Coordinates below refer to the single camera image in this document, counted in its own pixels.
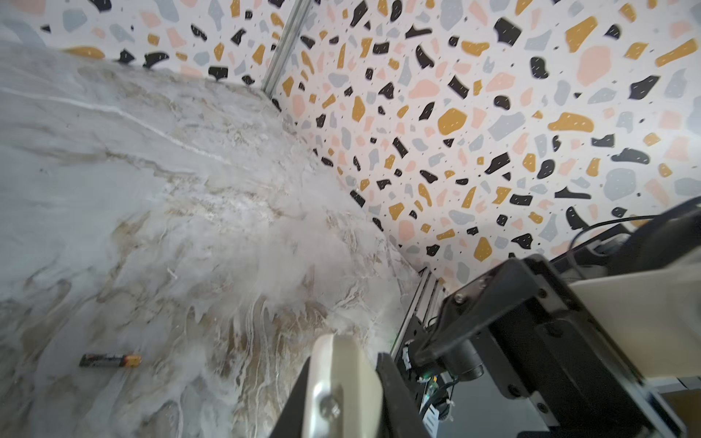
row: white marble vein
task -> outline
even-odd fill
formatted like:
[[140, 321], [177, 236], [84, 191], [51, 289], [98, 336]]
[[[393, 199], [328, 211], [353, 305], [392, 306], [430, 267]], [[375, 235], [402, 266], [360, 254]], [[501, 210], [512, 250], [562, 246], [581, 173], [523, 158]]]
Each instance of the white marble vein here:
[[0, 436], [263, 437], [394, 340], [417, 274], [254, 92], [6, 43], [0, 132]]

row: black and orange battery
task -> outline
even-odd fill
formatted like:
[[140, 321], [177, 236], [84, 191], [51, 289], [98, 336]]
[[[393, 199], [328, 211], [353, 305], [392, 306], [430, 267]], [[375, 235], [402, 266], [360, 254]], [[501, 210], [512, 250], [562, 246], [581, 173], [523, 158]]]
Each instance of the black and orange battery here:
[[83, 368], [135, 368], [141, 363], [139, 355], [83, 355], [80, 367]]

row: silver screw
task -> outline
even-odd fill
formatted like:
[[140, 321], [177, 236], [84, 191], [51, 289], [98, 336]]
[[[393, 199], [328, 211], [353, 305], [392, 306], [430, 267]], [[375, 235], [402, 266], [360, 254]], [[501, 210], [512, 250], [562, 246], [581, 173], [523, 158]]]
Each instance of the silver screw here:
[[327, 395], [319, 402], [319, 412], [328, 421], [336, 420], [341, 416], [341, 407], [333, 395]]

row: terrazzo pattern wallpaper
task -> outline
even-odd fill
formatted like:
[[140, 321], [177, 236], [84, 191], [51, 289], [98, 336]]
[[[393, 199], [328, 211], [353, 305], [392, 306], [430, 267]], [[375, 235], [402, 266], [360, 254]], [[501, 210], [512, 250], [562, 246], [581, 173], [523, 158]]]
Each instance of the terrazzo pattern wallpaper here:
[[701, 193], [698, 0], [322, 0], [275, 93], [456, 289]]
[[8, 0], [0, 37], [259, 86], [294, 0]]

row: wire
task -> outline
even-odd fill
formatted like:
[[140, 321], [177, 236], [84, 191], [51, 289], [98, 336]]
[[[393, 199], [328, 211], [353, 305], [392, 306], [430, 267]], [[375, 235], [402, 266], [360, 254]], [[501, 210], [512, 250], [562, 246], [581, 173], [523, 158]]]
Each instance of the wire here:
[[582, 278], [582, 280], [586, 280], [587, 276], [584, 274], [584, 271], [582, 271], [582, 268], [580, 268], [580, 266], [577, 264], [577, 261], [574, 258], [574, 252], [572, 251], [572, 248], [574, 248], [574, 243], [577, 241], [579, 236], [581, 236], [582, 234], [584, 234], [588, 231], [593, 230], [594, 228], [599, 228], [600, 226], [604, 226], [604, 225], [619, 224], [621, 222], [643, 221], [646, 219], [654, 219], [656, 217], [657, 217], [656, 214], [650, 214], [648, 216], [623, 217], [621, 219], [614, 219], [611, 221], [599, 222], [598, 224], [589, 225], [588, 227], [584, 228], [582, 231], [577, 233], [577, 235], [574, 236], [574, 238], [570, 242], [570, 245], [567, 248], [567, 253], [566, 253], [567, 261], [569, 262], [570, 266], [575, 271], [577, 271], [577, 274], [579, 274], [579, 276]]
[[445, 390], [447, 390], [448, 388], [450, 388], [453, 385], [457, 385], [458, 382], [459, 382], [459, 380], [456, 379], [452, 382], [444, 383], [443, 386], [439, 386], [438, 389], [436, 389], [436, 391], [434, 391], [434, 393], [431, 394], [431, 396], [428, 398], [428, 400], [426, 400], [426, 403], [423, 405], [423, 408], [421, 408], [421, 410], [418, 412], [418, 417], [421, 418], [421, 420], [423, 420], [423, 416], [426, 415], [426, 411], [428, 410], [428, 407], [430, 405], [434, 404], [440, 397], [442, 397], [443, 396], [442, 393]]

